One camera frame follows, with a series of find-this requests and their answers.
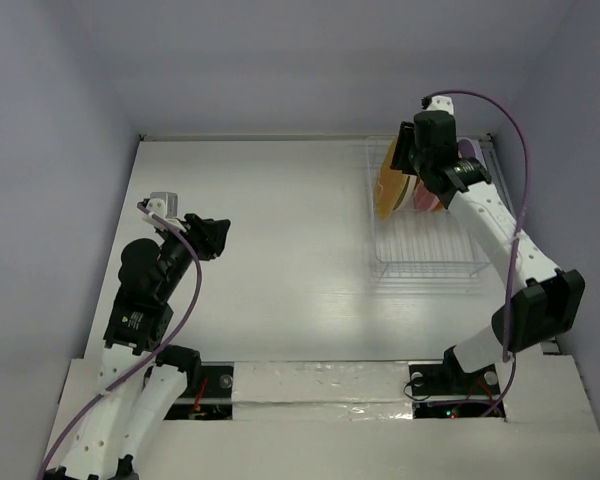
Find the cream round plate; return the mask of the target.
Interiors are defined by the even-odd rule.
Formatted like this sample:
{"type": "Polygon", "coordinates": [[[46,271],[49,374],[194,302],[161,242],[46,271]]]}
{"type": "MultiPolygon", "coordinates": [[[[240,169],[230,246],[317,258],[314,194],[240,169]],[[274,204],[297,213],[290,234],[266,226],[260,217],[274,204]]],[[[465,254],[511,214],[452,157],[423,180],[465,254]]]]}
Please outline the cream round plate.
{"type": "Polygon", "coordinates": [[[406,181],[404,188],[395,205],[396,210],[409,208],[410,203],[412,202],[414,192],[420,182],[420,179],[417,175],[406,175],[405,179],[406,181]]]}

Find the square woven bamboo plate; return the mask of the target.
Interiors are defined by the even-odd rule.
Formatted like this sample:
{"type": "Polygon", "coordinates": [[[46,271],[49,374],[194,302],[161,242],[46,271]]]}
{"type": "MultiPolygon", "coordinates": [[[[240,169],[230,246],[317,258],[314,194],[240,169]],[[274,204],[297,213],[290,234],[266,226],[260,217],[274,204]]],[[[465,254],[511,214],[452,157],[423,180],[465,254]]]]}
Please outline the square woven bamboo plate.
{"type": "Polygon", "coordinates": [[[401,170],[391,168],[397,142],[398,137],[395,137],[385,155],[374,187],[375,213],[380,220],[386,220],[391,215],[408,180],[408,176],[401,170]]]}

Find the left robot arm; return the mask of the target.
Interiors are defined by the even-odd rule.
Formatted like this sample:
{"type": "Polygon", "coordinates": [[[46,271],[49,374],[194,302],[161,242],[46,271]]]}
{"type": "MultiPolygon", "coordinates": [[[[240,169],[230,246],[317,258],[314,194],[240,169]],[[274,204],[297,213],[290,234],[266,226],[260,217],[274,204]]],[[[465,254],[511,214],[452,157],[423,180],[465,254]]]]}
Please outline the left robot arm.
{"type": "Polygon", "coordinates": [[[137,478],[139,458],[175,400],[200,386],[200,354],[174,344],[184,325],[170,324],[169,300],[188,268],[223,253],[231,223],[140,210],[162,240],[140,238],[122,250],[95,395],[53,443],[41,479],[137,478]]]}

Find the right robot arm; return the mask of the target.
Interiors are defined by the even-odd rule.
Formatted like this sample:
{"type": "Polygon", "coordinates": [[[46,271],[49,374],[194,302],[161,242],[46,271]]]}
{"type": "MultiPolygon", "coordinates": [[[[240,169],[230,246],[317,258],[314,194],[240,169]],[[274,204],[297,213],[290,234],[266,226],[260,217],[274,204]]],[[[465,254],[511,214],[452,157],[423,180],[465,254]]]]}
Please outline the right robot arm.
{"type": "Polygon", "coordinates": [[[518,227],[482,163],[460,156],[451,113],[425,110],[402,123],[391,167],[420,177],[477,241],[505,287],[490,325],[444,352],[436,378],[448,390],[466,390],[478,371],[573,327],[583,276],[547,257],[518,227]]]}

